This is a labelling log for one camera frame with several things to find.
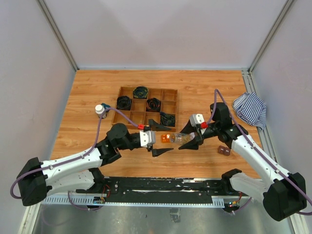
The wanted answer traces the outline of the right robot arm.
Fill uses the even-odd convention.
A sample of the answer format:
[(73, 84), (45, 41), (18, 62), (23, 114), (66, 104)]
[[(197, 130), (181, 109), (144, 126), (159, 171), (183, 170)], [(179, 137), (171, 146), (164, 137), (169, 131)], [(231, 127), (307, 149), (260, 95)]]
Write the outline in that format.
[(181, 130), (194, 138), (179, 149), (198, 150), (203, 141), (217, 137), (232, 151), (243, 157), (258, 173), (260, 180), (251, 178), (239, 169), (232, 169), (221, 177), (221, 190), (226, 195), (242, 192), (261, 202), (268, 215), (281, 221), (307, 206), (305, 179), (300, 173), (290, 173), (268, 156), (239, 124), (232, 121), (228, 106), (223, 102), (210, 105), (212, 123), (202, 114), (193, 114)]

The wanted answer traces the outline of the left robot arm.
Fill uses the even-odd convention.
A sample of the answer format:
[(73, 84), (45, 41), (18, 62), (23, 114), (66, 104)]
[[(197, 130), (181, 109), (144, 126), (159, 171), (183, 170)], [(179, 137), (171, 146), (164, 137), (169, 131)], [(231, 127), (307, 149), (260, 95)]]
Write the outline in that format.
[(168, 148), (155, 149), (158, 131), (170, 131), (169, 127), (149, 120), (148, 125), (139, 125), (139, 132), (129, 133), (123, 123), (114, 124), (105, 139), (96, 141), (85, 151), (56, 160), (39, 161), (29, 159), (17, 176), (14, 186), (20, 195), (11, 196), (22, 201), (23, 206), (32, 206), (47, 196), (70, 190), (91, 190), (99, 193), (104, 188), (104, 180), (98, 168), (111, 164), (121, 157), (121, 150), (145, 148), (157, 157)]

